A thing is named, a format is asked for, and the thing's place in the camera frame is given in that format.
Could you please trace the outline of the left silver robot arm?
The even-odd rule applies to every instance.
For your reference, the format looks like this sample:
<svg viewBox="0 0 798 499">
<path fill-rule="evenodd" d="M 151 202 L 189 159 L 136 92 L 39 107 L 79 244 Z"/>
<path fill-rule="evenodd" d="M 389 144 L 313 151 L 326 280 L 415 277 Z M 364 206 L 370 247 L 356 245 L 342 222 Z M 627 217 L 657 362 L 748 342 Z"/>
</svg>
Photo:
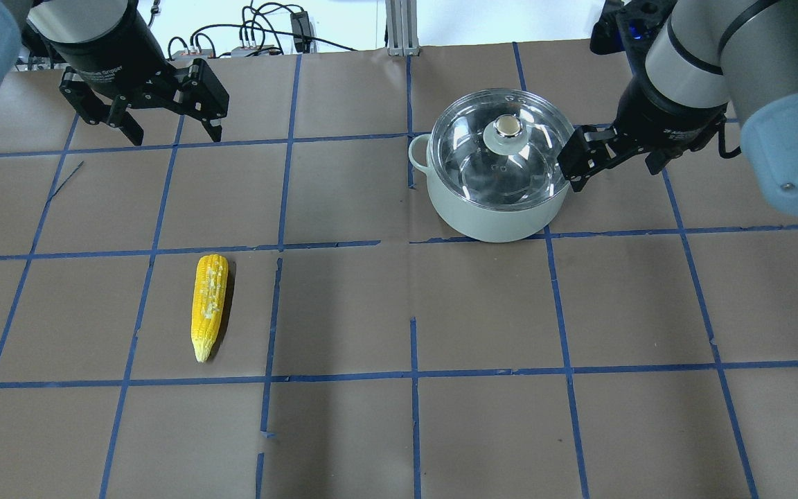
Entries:
<svg viewBox="0 0 798 499">
<path fill-rule="evenodd" d="M 80 119 L 118 130 L 141 146 L 145 130 L 130 110 L 168 110 L 222 139 L 230 96 L 205 60 L 175 67 L 135 1 L 0 1 L 0 86 L 30 26 L 63 57 L 58 89 Z"/>
</svg>

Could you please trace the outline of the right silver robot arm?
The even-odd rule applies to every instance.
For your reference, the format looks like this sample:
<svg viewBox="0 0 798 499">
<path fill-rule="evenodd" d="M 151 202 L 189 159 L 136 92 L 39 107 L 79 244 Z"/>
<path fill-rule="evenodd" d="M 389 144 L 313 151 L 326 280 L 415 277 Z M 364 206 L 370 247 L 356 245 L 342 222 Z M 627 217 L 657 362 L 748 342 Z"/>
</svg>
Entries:
<svg viewBox="0 0 798 499">
<path fill-rule="evenodd" d="M 798 217 L 798 1 L 605 1 L 590 50 L 625 54 L 631 80 L 612 123 L 580 126 L 558 156 L 574 191 L 636 155 L 656 175 L 717 138 Z"/>
</svg>

